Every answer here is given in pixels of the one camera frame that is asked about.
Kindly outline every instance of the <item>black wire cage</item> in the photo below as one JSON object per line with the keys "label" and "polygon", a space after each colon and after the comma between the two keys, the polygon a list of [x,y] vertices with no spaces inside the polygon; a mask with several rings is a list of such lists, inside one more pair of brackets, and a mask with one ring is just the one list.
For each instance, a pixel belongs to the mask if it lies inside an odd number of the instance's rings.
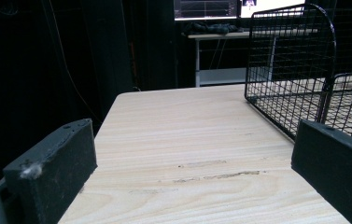
{"label": "black wire cage", "polygon": [[302,4],[251,17],[245,97],[292,139],[300,119],[352,135],[352,9],[331,15]]}

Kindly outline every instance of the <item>computer monitor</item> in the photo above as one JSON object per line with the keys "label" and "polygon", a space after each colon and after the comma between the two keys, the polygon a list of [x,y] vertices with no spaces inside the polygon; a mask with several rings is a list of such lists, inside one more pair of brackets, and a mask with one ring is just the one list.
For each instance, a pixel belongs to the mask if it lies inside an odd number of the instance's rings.
{"label": "computer monitor", "polygon": [[236,19],[239,0],[174,0],[176,21]]}

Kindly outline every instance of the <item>wooden table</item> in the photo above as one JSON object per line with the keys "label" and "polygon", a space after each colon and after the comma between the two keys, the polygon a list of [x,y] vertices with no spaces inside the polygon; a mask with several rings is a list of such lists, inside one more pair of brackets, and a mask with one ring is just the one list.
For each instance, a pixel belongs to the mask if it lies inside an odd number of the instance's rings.
{"label": "wooden table", "polygon": [[244,85],[120,95],[60,223],[347,223],[290,168]]}

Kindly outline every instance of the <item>cable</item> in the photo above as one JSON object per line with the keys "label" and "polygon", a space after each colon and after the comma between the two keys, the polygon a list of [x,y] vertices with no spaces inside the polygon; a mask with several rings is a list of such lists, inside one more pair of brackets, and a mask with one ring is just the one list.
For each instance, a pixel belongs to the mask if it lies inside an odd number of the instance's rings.
{"label": "cable", "polygon": [[214,51],[214,55],[213,55],[213,58],[211,59],[211,63],[210,63],[210,66],[208,67],[208,70],[210,70],[211,69],[211,65],[213,65],[214,58],[216,57],[216,54],[217,54],[217,51],[218,51],[219,41],[220,41],[220,39],[218,40],[216,51]]}
{"label": "cable", "polygon": [[59,41],[59,45],[61,47],[61,56],[62,56],[62,60],[63,60],[63,65],[65,66],[65,70],[66,70],[66,74],[68,75],[70,82],[74,88],[74,90],[76,91],[77,95],[79,96],[79,99],[82,101],[82,103],[86,106],[86,108],[89,110],[89,112],[94,116],[95,119],[97,119],[97,121],[100,122],[100,124],[103,124],[103,121],[101,119],[98,118],[98,116],[93,112],[93,110],[91,109],[91,107],[88,105],[88,103],[85,101],[85,98],[82,96],[82,94],[79,92],[77,85],[74,82],[74,79],[72,78],[70,71],[68,70],[67,67],[67,62],[65,60],[65,56],[64,56],[64,51],[63,51],[63,43],[60,37],[60,33],[59,33],[59,27],[57,26],[57,21],[56,21],[56,16],[55,16],[55,11],[53,11],[53,6],[51,4],[51,2],[49,1],[49,6],[50,6],[50,10],[51,13],[53,13],[53,19],[54,19],[54,28],[56,29],[56,34],[58,37],[58,41]]}
{"label": "cable", "polygon": [[19,13],[19,5],[14,0],[0,1],[0,17],[11,18]]}
{"label": "cable", "polygon": [[225,48],[226,41],[227,41],[227,39],[225,39],[225,40],[224,40],[224,44],[222,45],[221,54],[219,54],[219,59],[218,59],[218,64],[217,64],[217,69],[219,68],[219,63],[221,62],[222,53],[224,52],[224,48]]}

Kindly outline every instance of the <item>wood grain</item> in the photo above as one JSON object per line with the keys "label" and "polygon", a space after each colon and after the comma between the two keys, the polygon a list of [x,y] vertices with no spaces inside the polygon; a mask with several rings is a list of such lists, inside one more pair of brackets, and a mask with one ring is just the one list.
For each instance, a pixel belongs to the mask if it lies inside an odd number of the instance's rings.
{"label": "wood grain", "polygon": [[290,168],[244,86],[120,95],[60,223],[347,223]]}

